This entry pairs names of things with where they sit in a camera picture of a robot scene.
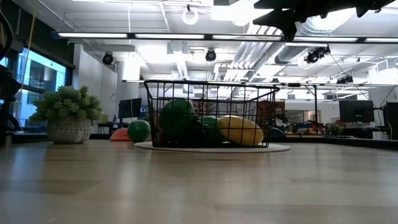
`table surface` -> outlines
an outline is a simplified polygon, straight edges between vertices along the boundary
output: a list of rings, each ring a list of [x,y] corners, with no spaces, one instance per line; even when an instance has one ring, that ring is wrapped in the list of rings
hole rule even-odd
[[[267,154],[14,145],[0,152],[1,223],[398,222],[398,153],[286,145]]]

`ceiling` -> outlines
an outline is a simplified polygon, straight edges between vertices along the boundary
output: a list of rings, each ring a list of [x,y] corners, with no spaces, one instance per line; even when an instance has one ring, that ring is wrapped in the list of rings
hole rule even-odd
[[[182,21],[184,5],[170,6],[164,4],[165,17],[162,14],[162,6],[159,4],[108,4],[103,2],[80,2],[72,0],[40,0],[38,4],[37,17],[58,31],[75,32],[129,32],[128,10],[130,10],[131,32],[174,32],[174,33],[214,33],[214,34],[243,34],[249,26],[236,26],[231,21],[211,20],[211,7],[213,0],[202,1],[202,6],[192,8],[198,9],[199,20],[194,25],[188,25]],[[24,9],[33,12],[33,0],[14,0]],[[388,7],[398,7],[394,2]],[[344,36],[398,36],[398,9],[395,13],[379,14],[372,11],[367,12],[362,18],[351,16],[346,23],[334,30],[331,35]],[[95,40],[91,45],[134,45],[141,57],[146,61],[141,73],[150,75],[153,73],[170,74],[177,66],[172,58],[168,58],[167,42],[163,40]],[[188,41],[190,47],[203,47],[203,50],[193,50],[193,55],[187,60],[188,70],[213,71],[217,63],[231,63],[234,59],[241,42],[205,42]],[[217,53],[216,62],[206,62],[205,53],[207,48],[214,48]],[[398,57],[398,45],[366,45],[366,44],[330,44],[331,53],[334,55],[335,63],[331,57],[319,61],[309,69],[304,69],[296,59],[292,62],[296,66],[288,66],[281,70],[286,79],[303,80],[300,77],[325,77],[339,74],[341,69],[346,70],[374,57],[385,55]],[[365,77],[367,70],[357,71],[358,77]]]

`yellow ball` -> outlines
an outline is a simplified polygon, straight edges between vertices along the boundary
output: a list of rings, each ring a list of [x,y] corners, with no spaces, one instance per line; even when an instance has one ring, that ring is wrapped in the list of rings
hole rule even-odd
[[[264,139],[264,133],[258,125],[238,116],[220,118],[217,121],[217,128],[225,138],[243,146],[257,146]]]

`black wire basket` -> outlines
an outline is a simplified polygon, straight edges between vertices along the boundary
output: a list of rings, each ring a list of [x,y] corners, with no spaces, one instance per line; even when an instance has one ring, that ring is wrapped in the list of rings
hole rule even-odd
[[[276,86],[144,82],[154,147],[268,147]]]

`white ceiling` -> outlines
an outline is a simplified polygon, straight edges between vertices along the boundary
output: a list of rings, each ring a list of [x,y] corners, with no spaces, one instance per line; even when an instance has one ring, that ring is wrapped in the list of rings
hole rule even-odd
[[[34,0],[14,0],[24,9],[32,12]],[[85,32],[128,32],[127,10],[128,4],[105,4],[101,2],[76,2],[72,0],[41,0],[54,13],[60,16],[65,22],[70,24],[75,31]],[[212,1],[204,1],[210,6]],[[210,13],[211,7],[201,7],[200,10]],[[184,6],[164,6],[167,10],[166,18],[171,32],[176,33],[219,33],[237,34],[245,33],[248,26],[238,27],[230,21],[212,21],[207,14],[200,13],[199,21],[195,25],[187,25],[182,21],[182,10]],[[66,23],[53,15],[48,9],[39,4],[37,17],[59,31],[71,31]],[[131,6],[131,32],[168,32],[166,23],[160,6],[133,4]],[[362,18],[353,16],[349,21],[337,28],[332,35],[388,35],[398,36],[398,14],[375,14],[372,11],[366,13]],[[149,40],[98,40],[92,44],[131,44],[137,47],[144,60],[147,61],[149,69],[142,70],[141,73],[170,73],[176,69],[172,60],[167,60],[166,45],[167,41]],[[205,48],[215,48],[219,60],[232,60],[238,51],[240,42],[205,42],[189,41],[190,46],[202,46]],[[398,45],[355,45],[355,44],[331,44],[333,55],[340,62],[349,55],[398,55]],[[196,52],[192,60],[187,62],[188,69],[213,71],[215,63],[206,63],[205,53]],[[306,70],[301,66],[286,67],[283,72],[291,76],[315,75],[327,77],[335,75],[341,70],[333,64],[330,58],[324,58],[319,64]],[[355,66],[357,62],[352,58],[341,62],[342,69]]]

